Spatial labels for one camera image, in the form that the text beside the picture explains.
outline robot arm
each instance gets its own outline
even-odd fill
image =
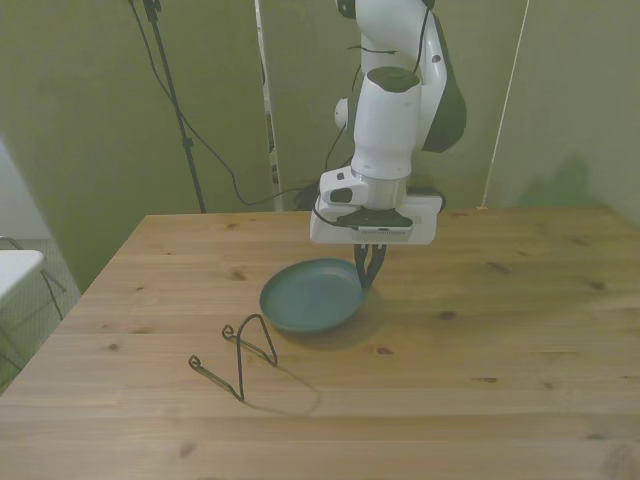
[[[340,244],[431,243],[442,197],[407,196],[407,182],[412,154],[425,144],[447,85],[434,16],[423,0],[337,4],[341,13],[355,16],[362,32],[365,78],[352,165],[322,176],[311,238]],[[396,53],[376,53],[390,50]],[[341,100],[339,128],[348,125],[349,110]]]

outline black cable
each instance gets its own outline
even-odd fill
[[[362,71],[362,65],[358,65],[358,70],[356,70],[356,74],[353,76],[353,82],[351,82],[351,91],[353,92],[356,89],[356,83],[358,81],[358,75]]]
[[[424,21],[422,22],[422,31],[420,32],[420,45],[418,46],[418,59],[416,60],[416,66],[413,67],[413,73],[418,71],[420,68],[420,61],[422,60],[422,49],[424,48],[424,33],[427,29],[427,20],[429,19],[429,9],[427,8],[427,13],[424,15]]]
[[[348,47],[347,50],[364,50],[369,53],[384,53],[386,55],[395,55],[398,53],[397,50],[369,50],[367,47],[363,47],[362,45],[354,45],[353,47]]]
[[[326,171],[329,169],[329,159],[331,158],[331,154],[333,154],[333,151],[336,148],[336,145],[338,144],[338,140],[340,140],[340,137],[342,136],[342,134],[344,133],[345,129],[346,129],[346,125],[344,127],[342,127],[340,129],[340,132],[338,132],[338,136],[336,137],[336,139],[333,142],[333,145],[331,145],[331,148],[329,149],[329,153],[327,153],[326,158],[324,159],[324,172],[322,172],[323,174],[326,173]],[[311,210],[313,211],[313,213],[316,215],[316,217],[318,217],[321,221],[323,221],[324,223],[326,223],[327,225],[331,225],[332,227],[341,227],[341,228],[351,228],[348,227],[347,225],[342,225],[341,223],[338,222],[332,222],[331,220],[327,220],[325,217],[323,217],[322,215],[320,215],[320,212],[318,212],[318,203],[320,202],[320,182],[318,182],[318,188],[316,190],[316,195],[317,198],[316,200],[313,202],[313,205],[311,206]]]
[[[333,151],[336,148],[336,145],[338,144],[338,140],[340,140],[340,137],[342,136],[342,134],[345,132],[346,130],[346,126],[342,127],[340,129],[340,131],[338,132],[338,135],[336,136],[336,139],[333,141],[333,144],[331,145],[331,148],[329,149],[329,152],[327,153],[327,156],[324,159],[324,170],[322,171],[322,174],[326,173],[327,170],[329,169],[329,160],[331,159],[331,155],[333,154]],[[349,161],[353,158],[353,155],[351,155],[351,157],[349,157],[349,160],[347,160],[347,163],[349,163]],[[315,209],[315,204],[318,201],[318,194],[320,193],[320,180],[318,180],[317,182],[313,182],[310,183],[309,185],[307,185],[306,187],[304,187],[302,189],[302,191],[300,193],[298,193],[298,195],[296,195],[295,201],[297,204],[296,210],[303,210],[303,204],[307,204],[307,205],[311,205],[311,210],[314,211]],[[329,225],[331,225],[329,220],[326,220],[322,215],[317,214],[318,218],[320,218],[322,221],[326,221],[326,223],[329,223]]]
[[[160,53],[160,59],[162,60],[162,66],[164,68],[164,74],[167,79],[167,88],[169,90],[169,99],[175,110],[176,118],[178,120],[178,127],[180,128],[180,136],[182,138],[182,148],[187,157],[187,164],[189,165],[189,171],[191,172],[191,180],[193,181],[193,188],[198,199],[198,205],[200,207],[200,213],[207,213],[207,208],[204,202],[204,196],[202,195],[202,189],[200,188],[200,180],[198,179],[198,170],[193,159],[193,140],[187,136],[187,132],[184,128],[184,121],[182,114],[180,113],[180,105],[178,103],[178,94],[173,86],[173,79],[171,78],[171,69],[169,68],[169,61],[164,50],[164,44],[162,42],[162,36],[160,35],[160,27],[158,27],[158,10],[160,10],[159,2],[153,2],[153,0],[144,0],[144,7],[147,12],[147,18],[151,23],[153,34],[156,38],[156,44],[158,46],[158,52]]]
[[[162,88],[162,90],[164,91],[165,95],[167,96],[167,98],[171,101],[171,103],[173,104],[172,98],[171,98],[171,94],[169,93],[169,90],[167,89],[167,87],[164,85],[164,82],[162,81],[162,79],[160,78],[160,75],[158,74],[158,70],[156,69],[156,64],[153,60],[153,55],[151,53],[151,47],[149,46],[149,41],[147,39],[147,35],[144,32],[144,28],[142,27],[142,22],[140,21],[140,16],[138,15],[138,11],[136,10],[136,7],[133,3],[133,0],[129,0],[129,5],[131,6],[131,10],[133,11],[133,15],[135,16],[136,19],[136,23],[138,24],[138,29],[140,30],[140,35],[142,36],[142,41],[144,42],[144,46],[145,49],[147,50],[147,56],[149,57],[149,63],[151,64],[151,70],[153,71],[154,76],[156,77],[156,80],[158,81],[158,84],[160,85],[160,87]],[[240,194],[240,191],[238,189],[238,184],[236,181],[236,176],[235,173],[233,172],[233,170],[231,169],[231,167],[229,166],[229,164],[222,158],[222,156],[211,146],[209,145],[209,143],[207,143],[204,138],[202,138],[202,136],[196,131],[196,129],[194,127],[191,126],[191,123],[189,123],[189,120],[187,119],[187,117],[185,117],[184,113],[182,111],[180,111],[179,107],[178,107],[178,112],[180,113],[180,116],[182,117],[182,120],[184,121],[185,125],[187,126],[187,128],[191,131],[191,133],[193,133],[193,135],[205,146],[205,148],[207,150],[209,150],[217,159],[218,161],[222,164],[222,166],[225,168],[225,170],[229,173],[229,175],[231,176],[231,182],[233,184],[233,189],[235,191],[236,197],[238,198],[238,200],[240,200],[240,202],[247,206],[247,207],[251,207],[254,205],[259,205],[261,203],[265,203],[268,202],[270,200],[274,200],[282,195],[285,195],[287,193],[291,193],[291,192],[299,192],[304,190],[303,188],[291,188],[288,190],[284,190],[276,195],[272,195],[271,197],[268,198],[264,198],[262,200],[258,200],[256,202],[247,202],[246,200],[244,200],[244,198],[242,198],[242,195]]]
[[[346,162],[344,162],[344,163],[342,164],[342,167],[340,167],[340,168],[344,168],[344,167],[346,167],[347,165],[349,165],[349,162],[350,162],[351,160],[353,160],[353,155],[351,155],[349,158],[347,158],[347,161],[346,161]]]

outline metal wire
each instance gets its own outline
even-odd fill
[[[261,348],[258,348],[252,343],[242,340],[241,338],[244,327],[246,327],[247,324],[254,319],[257,319],[260,321],[260,325],[262,326],[262,331],[264,332],[264,336],[266,337],[267,342],[269,343],[269,349],[271,350],[271,355],[273,358],[269,357],[269,355]],[[240,325],[240,328],[238,328],[237,334],[235,333],[235,330],[231,325],[228,325],[228,324],[225,325],[224,328],[222,329],[222,336],[227,341],[236,342],[236,361],[238,364],[238,390],[237,391],[235,388],[233,388],[233,386],[231,386],[229,382],[219,377],[215,373],[211,372],[210,370],[204,368],[202,366],[202,362],[200,361],[200,358],[198,358],[197,355],[192,355],[191,358],[189,358],[189,366],[192,369],[194,369],[196,372],[200,373],[204,377],[208,378],[212,382],[216,383],[217,385],[227,390],[238,401],[244,402],[245,395],[244,395],[244,380],[243,380],[243,372],[242,372],[242,347],[246,347],[249,350],[253,351],[254,353],[257,353],[262,358],[264,358],[270,365],[274,367],[278,366],[278,354],[276,353],[276,350],[273,347],[271,336],[269,335],[269,331],[267,330],[267,325],[264,323],[264,318],[262,317],[262,315],[254,314],[247,317],[244,320],[244,322],[242,322],[242,324]]]
[[[58,305],[58,301],[56,300],[56,296],[53,293],[53,289],[51,288],[51,284],[49,283],[49,279],[45,275],[44,271],[40,272],[42,275],[42,279],[44,283],[47,285],[47,290],[49,290],[49,295],[51,295],[51,300],[53,301],[53,305],[56,307],[56,311],[58,312],[58,317],[60,317],[60,321],[64,320],[64,315],[62,315],[62,311],[60,310],[60,306]]]

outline white cable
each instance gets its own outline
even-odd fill
[[[498,127],[498,136],[496,137],[496,144],[493,148],[493,156],[491,157],[491,163],[489,164],[489,172],[487,174],[487,183],[484,186],[484,195],[482,197],[482,206],[487,206],[487,199],[489,196],[489,186],[491,185],[491,174],[493,173],[493,165],[498,155],[498,147],[500,145],[500,136],[502,135],[502,127],[504,125],[504,119],[507,114],[507,105],[509,104],[509,96],[511,95],[511,87],[513,85],[513,78],[516,73],[516,65],[518,64],[518,55],[520,55],[520,45],[522,44],[522,36],[524,34],[524,27],[527,23],[527,14],[529,13],[529,4],[531,0],[527,0],[527,6],[524,9],[524,17],[522,18],[522,27],[520,28],[520,37],[518,38],[518,46],[516,47],[516,55],[513,59],[513,67],[511,69],[511,77],[509,78],[509,86],[507,87],[507,95],[504,99],[504,106],[502,108],[502,117],[500,118],[500,126]]]

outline teal bowl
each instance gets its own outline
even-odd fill
[[[279,330],[319,333],[350,320],[365,299],[355,265],[321,258],[274,275],[262,289],[260,308]]]

